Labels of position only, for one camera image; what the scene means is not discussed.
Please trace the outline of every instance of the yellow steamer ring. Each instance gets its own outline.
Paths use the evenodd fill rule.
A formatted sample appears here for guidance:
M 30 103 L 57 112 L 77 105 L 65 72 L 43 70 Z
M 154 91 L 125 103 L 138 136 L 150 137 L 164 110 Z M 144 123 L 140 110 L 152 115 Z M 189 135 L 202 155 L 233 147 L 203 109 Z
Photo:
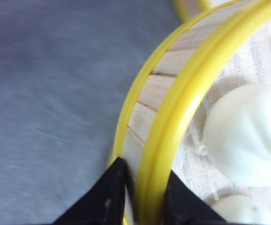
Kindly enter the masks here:
M 270 19 L 271 0 L 234 0 L 208 9 L 169 35 L 140 70 L 109 160 L 127 162 L 138 224 L 160 223 L 171 166 L 196 109 L 223 67 Z M 126 211 L 124 223 L 134 224 L 130 206 Z

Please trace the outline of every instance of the gray countertop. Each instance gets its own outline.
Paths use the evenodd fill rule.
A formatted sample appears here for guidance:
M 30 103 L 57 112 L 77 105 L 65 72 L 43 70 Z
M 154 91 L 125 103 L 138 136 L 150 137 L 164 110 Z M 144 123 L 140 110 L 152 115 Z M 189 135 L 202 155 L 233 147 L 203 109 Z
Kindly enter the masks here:
M 169 0 L 0 0 L 0 225 L 50 223 L 105 169 Z

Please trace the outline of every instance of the gray surface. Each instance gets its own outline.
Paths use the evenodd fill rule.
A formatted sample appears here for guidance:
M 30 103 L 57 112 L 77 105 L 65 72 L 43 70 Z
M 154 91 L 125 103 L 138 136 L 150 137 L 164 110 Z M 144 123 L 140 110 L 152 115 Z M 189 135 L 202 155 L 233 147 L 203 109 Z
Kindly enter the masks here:
M 169 0 L 0 0 L 0 225 L 49 223 L 103 173 Z

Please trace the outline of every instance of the white cloth liner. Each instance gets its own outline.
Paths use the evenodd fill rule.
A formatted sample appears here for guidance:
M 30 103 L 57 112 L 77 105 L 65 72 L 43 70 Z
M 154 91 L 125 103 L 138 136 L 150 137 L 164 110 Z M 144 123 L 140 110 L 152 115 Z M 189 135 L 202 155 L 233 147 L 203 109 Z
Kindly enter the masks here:
M 242 194 L 260 200 L 271 211 L 271 186 L 238 186 L 221 174 L 207 157 L 194 152 L 202 139 L 209 109 L 230 90 L 249 83 L 271 85 L 271 20 L 239 49 L 212 84 L 185 132 L 172 170 L 208 204 L 224 196 Z

